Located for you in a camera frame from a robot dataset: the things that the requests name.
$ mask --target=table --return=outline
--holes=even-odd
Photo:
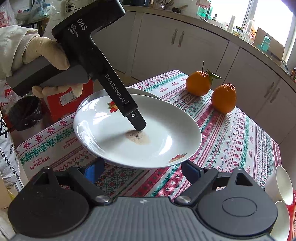
[[[260,185],[277,165],[281,165],[279,146],[239,108],[226,115],[211,104],[210,90],[196,97],[186,91],[187,75],[175,70],[133,85],[159,96],[188,113],[202,131],[199,150],[190,158],[195,164],[211,166],[220,172],[244,168]],[[75,114],[69,115],[19,147],[17,152],[28,178],[42,167],[62,171],[72,165],[86,165],[94,157],[80,145],[73,130]],[[117,196],[170,196],[174,198],[190,186],[181,165],[162,169],[138,170],[105,164],[96,185],[112,198]]]

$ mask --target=sleeve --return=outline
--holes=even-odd
[[[38,30],[21,26],[0,28],[0,80],[12,75],[12,71],[23,65],[22,55],[30,40],[39,36]]]

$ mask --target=cabinet handle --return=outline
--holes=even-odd
[[[175,39],[176,39],[176,36],[177,36],[177,32],[178,32],[178,29],[176,28],[176,29],[175,29],[175,32],[174,32],[174,34],[173,34],[173,38],[172,38],[172,45],[173,45],[174,42],[175,42]]]
[[[185,31],[183,31],[182,34],[181,34],[181,36],[180,36],[178,47],[181,47],[181,43],[182,43],[182,41],[183,41],[184,34],[185,34]]]
[[[276,97],[277,97],[277,95],[278,95],[278,93],[279,93],[280,90],[281,90],[281,88],[278,88],[278,89],[276,90],[276,93],[274,94],[274,96],[273,96],[272,99],[270,100],[270,103],[272,103],[272,102],[276,99]]]
[[[266,98],[266,97],[269,95],[269,93],[271,92],[273,86],[274,86],[274,82],[272,82],[272,84],[271,84],[271,86],[269,87],[269,89],[267,90],[267,92],[266,92],[264,98]]]

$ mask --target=orange fruit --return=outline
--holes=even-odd
[[[235,108],[237,94],[232,84],[218,86],[212,94],[212,105],[222,114],[227,114]]]
[[[196,96],[203,96],[209,92],[211,80],[209,75],[203,71],[196,71],[186,79],[187,91]]]

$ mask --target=gloved hand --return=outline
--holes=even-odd
[[[27,48],[25,49],[25,52],[22,56],[22,61],[27,64],[41,55],[59,70],[66,70],[70,66],[65,52],[56,41],[49,38],[35,36],[28,43]],[[82,94],[83,84],[44,88],[40,86],[33,86],[32,92],[36,97],[43,98],[45,96],[66,92],[69,87],[72,88],[73,94],[75,96],[79,97]]]

